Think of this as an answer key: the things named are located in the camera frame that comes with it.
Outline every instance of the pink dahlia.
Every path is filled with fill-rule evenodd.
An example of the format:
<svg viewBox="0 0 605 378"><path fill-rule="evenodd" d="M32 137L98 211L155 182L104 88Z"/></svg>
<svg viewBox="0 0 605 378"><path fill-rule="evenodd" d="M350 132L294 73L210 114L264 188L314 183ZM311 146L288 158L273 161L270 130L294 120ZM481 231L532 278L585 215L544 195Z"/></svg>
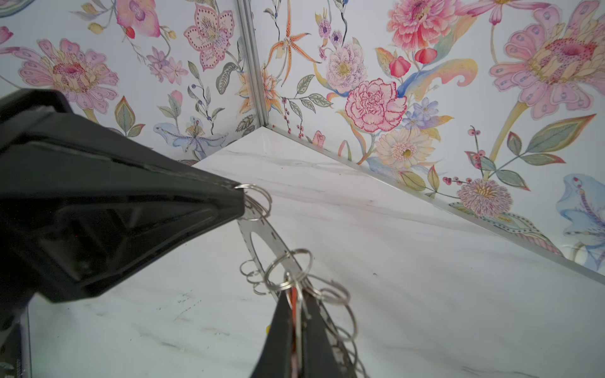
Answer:
<svg viewBox="0 0 605 378"><path fill-rule="evenodd" d="M116 0L117 23L147 37L160 36L154 0Z"/></svg>
<svg viewBox="0 0 605 378"><path fill-rule="evenodd" d="M394 31L393 42L406 51L436 44L458 20L459 0L400 0L388 11L387 31Z"/></svg>
<svg viewBox="0 0 605 378"><path fill-rule="evenodd" d="M358 44L346 44L336 47L328 60L326 80L340 93L346 93L357 87L368 77L364 65L364 51Z"/></svg>
<svg viewBox="0 0 605 378"><path fill-rule="evenodd" d="M488 10L493 9L491 15L489 16L489 21L492 24L497 25L500 23L500 21L502 21L502 8L504 7L504 5L508 5L509 7L516 9L536 10L540 8L546 8L550 4L548 4L547 2L534 2L525 0L480 0L478 2L465 5L464 7L458 9L456 14L459 16L478 16L484 14Z"/></svg>
<svg viewBox="0 0 605 378"><path fill-rule="evenodd" d="M407 98L397 98L397 85L382 79L362 82L348 94L345 111L355 125L367 132L390 131L403 118Z"/></svg>
<svg viewBox="0 0 605 378"><path fill-rule="evenodd" d="M201 67L205 71L225 58L235 21L230 10L218 15L214 9L200 4L195 5L194 20L195 25L185 30L185 37L191 47L200 52Z"/></svg>
<svg viewBox="0 0 605 378"><path fill-rule="evenodd" d="M505 187L494 180L476 178L458 191L462 204L478 217L495 217L511 209L512 198Z"/></svg>
<svg viewBox="0 0 605 378"><path fill-rule="evenodd" d="M568 110L590 108L593 97L580 85L605 94L605 20L592 19L598 6L598 1L578 4L564 32L558 7L534 11L539 24L514 33L505 45L506 55L520 62L490 69L496 87L519 86L519 101L532 107L534 119L553 114L562 103Z"/></svg>
<svg viewBox="0 0 605 378"><path fill-rule="evenodd" d="M67 100L82 109L96 109L105 114L108 100L117 97L114 90L101 86L117 85L117 75L105 65L105 55L94 50L80 51L80 45L61 39L59 50L47 39L38 41L46 54L42 57L21 47L13 55L25 59L19 75L32 86L45 86L61 91Z"/></svg>

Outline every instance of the marble surface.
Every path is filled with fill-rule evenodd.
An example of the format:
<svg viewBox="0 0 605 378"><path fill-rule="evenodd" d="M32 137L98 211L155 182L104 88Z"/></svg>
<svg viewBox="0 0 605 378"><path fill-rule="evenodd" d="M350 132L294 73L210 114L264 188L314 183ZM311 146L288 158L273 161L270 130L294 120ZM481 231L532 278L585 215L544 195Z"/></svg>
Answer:
<svg viewBox="0 0 605 378"><path fill-rule="evenodd" d="M286 244L351 291L372 378L603 377L605 285L267 129L196 167L271 192ZM275 302L248 256L231 222L99 298L34 298L34 376L249 377Z"/></svg>

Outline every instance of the metal key ring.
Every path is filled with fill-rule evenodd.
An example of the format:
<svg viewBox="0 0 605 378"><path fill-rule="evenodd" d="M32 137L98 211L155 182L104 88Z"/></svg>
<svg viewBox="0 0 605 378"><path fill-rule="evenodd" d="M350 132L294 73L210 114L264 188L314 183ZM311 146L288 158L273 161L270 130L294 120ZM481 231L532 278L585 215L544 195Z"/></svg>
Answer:
<svg viewBox="0 0 605 378"><path fill-rule="evenodd" d="M293 279L290 278L289 280L286 280L280 284L274 284L269 280L269 275L271 274L273 269L275 269L275 267L278 264L282 263L285 259L288 259L290 257L293 258L294 255L299 255L300 253L305 253L305 254L309 255L309 266L307 266L307 268L305 270L303 270L297 277L295 277ZM311 253L311 251L309 251L307 249L295 249L295 250L290 251L284 255L281 255L279 258L273 260L273 262L271 263L269 268L267 268L267 271L263 277L263 281L268 290L270 290L272 292L281 292L283 290L287 290L287 289L293 287L296 284L296 282L300 282L301 280L303 280L311 271L312 266L313 266L313 254Z"/></svg>
<svg viewBox="0 0 605 378"><path fill-rule="evenodd" d="M269 215L271 215L271 205L273 203L273 200L271 199L271 194L269 194L268 191L261 188L260 186L254 185L254 184L239 184L238 186L235 186L234 189L251 189L253 191L257 191L260 194L262 194L263 197L269 203L269 208L267 209L266 207L261 205L257 200L250 197L248 194L244 193L244 195L246 196L246 201L248 201L251 204L251 206L256 207L256 210L258 210L261 215L258 218L242 218L242 219L247 220L247 221L258 221L262 218L267 218Z"/></svg>
<svg viewBox="0 0 605 378"><path fill-rule="evenodd" d="M323 290L331 293L334 296L340 297L340 294L338 294L337 292L335 292L334 290L332 290L330 288L326 287ZM351 322L353 323L353 334L348 334L347 333L346 336L348 336L348 337L342 337L340 335L340 333L338 332L338 329L334 330L334 329L332 329L332 327L328 323L324 322L325 323L325 327L338 340L340 340L342 342L353 342L353 340L355 340L355 338L357 337L357 333L359 331L358 328L357 328L357 319L355 318L355 315L353 314L353 310L351 310L351 307L348 304L345 304L344 308L347 309L347 312L348 312L349 316L351 317Z"/></svg>
<svg viewBox="0 0 605 378"><path fill-rule="evenodd" d="M323 293L324 291L327 291L324 288L321 289L316 289L312 286L307 286L305 287L305 290L307 291L307 293L311 294L313 297L315 297L315 299L317 299L318 301L322 301L322 302L326 302L329 304L335 304L335 305L347 305L349 303L349 301L351 300L351 294L348 292L348 290L341 284L339 284L336 281L328 281L324 278L318 277L316 275L311 275L309 274L308 277L317 279L325 284L328 284L332 287L337 288L338 290L340 290L344 296L329 296L326 295L325 293Z"/></svg>

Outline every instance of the green leaf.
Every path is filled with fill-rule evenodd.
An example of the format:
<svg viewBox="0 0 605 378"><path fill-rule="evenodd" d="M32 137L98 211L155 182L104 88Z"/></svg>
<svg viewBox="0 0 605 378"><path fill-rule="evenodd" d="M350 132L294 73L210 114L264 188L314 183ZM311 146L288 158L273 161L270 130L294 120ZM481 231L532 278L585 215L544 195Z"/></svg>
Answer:
<svg viewBox="0 0 605 378"><path fill-rule="evenodd" d="M317 106L321 106L322 108L327 108L328 106L331 106L332 103L329 102L328 100L325 99L324 96L320 95L319 93L313 93L309 95L309 99L311 101L313 101L313 103Z"/></svg>
<svg viewBox="0 0 605 378"><path fill-rule="evenodd" d="M481 158L481 168L484 171L495 171L495 164L489 158L484 156Z"/></svg>
<svg viewBox="0 0 605 378"><path fill-rule="evenodd" d="M315 106L313 106L313 103L311 101L307 99L301 99L301 102L305 107L311 109L315 113Z"/></svg>
<svg viewBox="0 0 605 378"><path fill-rule="evenodd" d="M229 85L229 79L231 72L237 68L236 64L233 62L227 63L223 67L223 72L217 77L217 90L219 94L225 93L227 90L227 86Z"/></svg>
<svg viewBox="0 0 605 378"><path fill-rule="evenodd" d="M188 95L189 95L189 96L190 96L192 99L195 99L195 100L197 100L197 99L198 99L198 98L197 98L197 96L195 95L195 93L193 93L193 91L191 90L191 87L190 87L190 86L188 86L188 87L187 87L187 94L188 94Z"/></svg>
<svg viewBox="0 0 605 378"><path fill-rule="evenodd" d="M214 8L218 12L218 6L216 0L187 0L189 2L196 2L198 4L207 4Z"/></svg>
<svg viewBox="0 0 605 378"><path fill-rule="evenodd" d="M500 181L502 181L506 185L520 187L521 189L529 190L525 180L519 176L518 173L513 171L507 171L506 169L501 169L495 172L495 175L498 176Z"/></svg>
<svg viewBox="0 0 605 378"><path fill-rule="evenodd" d="M565 161L559 156L551 154L533 154L521 156L521 159L527 164L531 165L547 165L553 163L565 163Z"/></svg>
<svg viewBox="0 0 605 378"><path fill-rule="evenodd" d="M417 192L422 192L427 188L427 185L424 183L422 177L418 176L414 172L404 171L400 172L399 174L401 174L401 178L404 179L405 185L410 189Z"/></svg>
<svg viewBox="0 0 605 378"><path fill-rule="evenodd" d="M120 102L117 103L115 115L118 126L120 126L120 128L124 130L124 134L126 134L134 125L134 111L132 111L132 108L128 105L126 97L122 96Z"/></svg>
<svg viewBox="0 0 605 378"><path fill-rule="evenodd" d="M292 108L292 111L294 113L296 113L296 115L298 115L301 120L303 119L303 113L301 112L301 108L298 107L297 104L293 103L292 101L290 101L290 107Z"/></svg>
<svg viewBox="0 0 605 378"><path fill-rule="evenodd" d="M244 50L244 37L239 37L237 40L237 62L240 63L246 54L246 50Z"/></svg>
<svg viewBox="0 0 605 378"><path fill-rule="evenodd" d="M311 80L313 80L314 77L315 75L306 75L305 77L303 77L296 86L296 92L298 94L305 93L307 91L307 88L309 87L309 83L311 82Z"/></svg>
<svg viewBox="0 0 605 378"><path fill-rule="evenodd" d="M214 111L212 112L212 120L214 121L217 118L218 112L223 111L223 110L225 110L225 108L216 108L216 109L214 109Z"/></svg>
<svg viewBox="0 0 605 378"><path fill-rule="evenodd" d="M174 116L174 113L172 112L171 108L168 108L167 106L158 106L157 107L159 110L162 111L162 113L167 116L168 118L176 118Z"/></svg>
<svg viewBox="0 0 605 378"><path fill-rule="evenodd" d="M336 8L338 8L341 13L344 12L344 4L342 3L342 0L334 0L334 4L336 4Z"/></svg>
<svg viewBox="0 0 605 378"><path fill-rule="evenodd" d="M263 10L263 12L270 14L271 18L275 20L275 12L273 12L273 10L271 8L267 8L267 9Z"/></svg>
<svg viewBox="0 0 605 378"><path fill-rule="evenodd" d="M435 191L439 189L439 175L437 175L437 171L435 171L435 166L432 166L431 169L428 170L428 183Z"/></svg>
<svg viewBox="0 0 605 378"><path fill-rule="evenodd" d="M145 126L144 123L139 123L138 125L134 125L132 128L130 128L130 130L128 130L128 135L126 135L126 136L129 138L139 136L139 134L141 133L141 130L143 129L144 126Z"/></svg>
<svg viewBox="0 0 605 378"><path fill-rule="evenodd" d="M253 114L244 117L244 119L242 119L240 121L240 123L237 125L237 129L235 129L235 132L244 131L245 129L248 128L248 126L250 126L252 124L252 121L254 121Z"/></svg>
<svg viewBox="0 0 605 378"><path fill-rule="evenodd" d="M172 113L174 114L173 118L177 118L181 115L181 105L178 103L177 99L172 97L172 95L168 95L168 103L170 104L170 108L172 109Z"/></svg>
<svg viewBox="0 0 605 378"><path fill-rule="evenodd" d="M513 154L519 156L523 143L521 143L521 138L519 138L517 134L511 131L508 133L508 140L506 141L506 145L508 146L508 149L512 151Z"/></svg>
<svg viewBox="0 0 605 378"><path fill-rule="evenodd" d="M569 146L595 115L551 123L534 135L526 152L553 152Z"/></svg>
<svg viewBox="0 0 605 378"><path fill-rule="evenodd" d="M187 60L187 64L189 65L189 72L191 72L191 74L196 78L196 79L200 79L200 72L197 70L197 67L195 66L195 64L193 64L191 61Z"/></svg>
<svg viewBox="0 0 605 378"><path fill-rule="evenodd" d="M124 133L122 131L119 131L118 129L114 129L114 128L108 128L109 131L113 131L116 134L120 134L121 136L124 136Z"/></svg>

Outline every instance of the floral wallpaper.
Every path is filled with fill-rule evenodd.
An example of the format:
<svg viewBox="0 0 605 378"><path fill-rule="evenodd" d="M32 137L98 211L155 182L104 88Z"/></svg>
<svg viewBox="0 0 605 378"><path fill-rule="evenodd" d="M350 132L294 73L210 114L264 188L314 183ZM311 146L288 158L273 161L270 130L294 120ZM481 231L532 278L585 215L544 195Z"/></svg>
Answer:
<svg viewBox="0 0 605 378"><path fill-rule="evenodd" d="M0 96L59 90L74 112L188 165L255 129L235 0L90 1L0 0Z"/></svg>
<svg viewBox="0 0 605 378"><path fill-rule="evenodd" d="M270 128L605 274L599 1L252 9Z"/></svg>

